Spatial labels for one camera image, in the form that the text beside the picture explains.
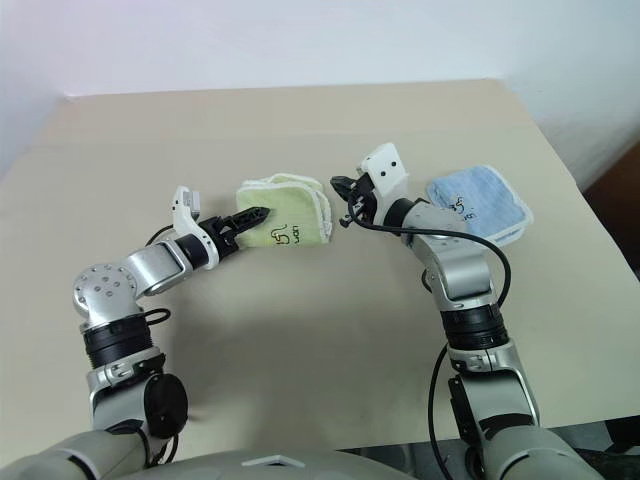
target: towel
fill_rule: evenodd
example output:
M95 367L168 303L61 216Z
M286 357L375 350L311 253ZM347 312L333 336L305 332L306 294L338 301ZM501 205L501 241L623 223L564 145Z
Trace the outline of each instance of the towel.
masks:
M533 214L496 169L488 165L436 178L427 186L434 205L450 208L468 226L468 233L498 246L516 241L533 222Z
M236 237L241 248L322 245L331 237L331 206L322 184L311 177L277 173L247 180L236 192L236 204L239 210L271 210L261 225Z

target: table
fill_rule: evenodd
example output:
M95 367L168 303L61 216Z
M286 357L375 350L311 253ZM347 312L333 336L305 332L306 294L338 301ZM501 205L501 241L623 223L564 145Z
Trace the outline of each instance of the table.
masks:
M231 214L244 179L299 173L329 190L386 141L412 196L435 176L491 164L533 210L505 249L514 278L503 313L543 424L640 413L640 286L499 82L107 95L61 103L1 183L1 462L89 428L71 282L169 223L177 185L201 192L203 215ZM144 301L173 311L153 335L189 392L178 458L426 439L444 333L421 266L396 237L340 228L344 204L328 195L328 246L245 251ZM436 396L440 438L457 435L450 374Z

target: brown furniture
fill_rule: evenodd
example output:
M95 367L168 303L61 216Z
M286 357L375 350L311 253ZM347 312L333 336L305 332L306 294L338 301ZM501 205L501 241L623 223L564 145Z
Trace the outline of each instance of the brown furniture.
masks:
M631 268L640 270L640 143L589 187L584 197Z

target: blue towel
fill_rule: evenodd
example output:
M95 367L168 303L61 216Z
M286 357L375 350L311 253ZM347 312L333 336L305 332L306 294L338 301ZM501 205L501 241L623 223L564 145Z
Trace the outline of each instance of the blue towel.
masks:
M477 166L433 180L427 194L434 205L460 214L468 232L496 245L511 243L533 222L533 214L502 175Z

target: white wall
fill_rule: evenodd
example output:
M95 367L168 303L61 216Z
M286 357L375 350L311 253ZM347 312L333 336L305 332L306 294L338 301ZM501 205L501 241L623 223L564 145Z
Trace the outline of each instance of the white wall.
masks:
M27 51L32 12L0 0L0 178L31 142L60 93Z
M10 47L67 95L501 78L581 186L640 131L637 0L21 0L10 14Z

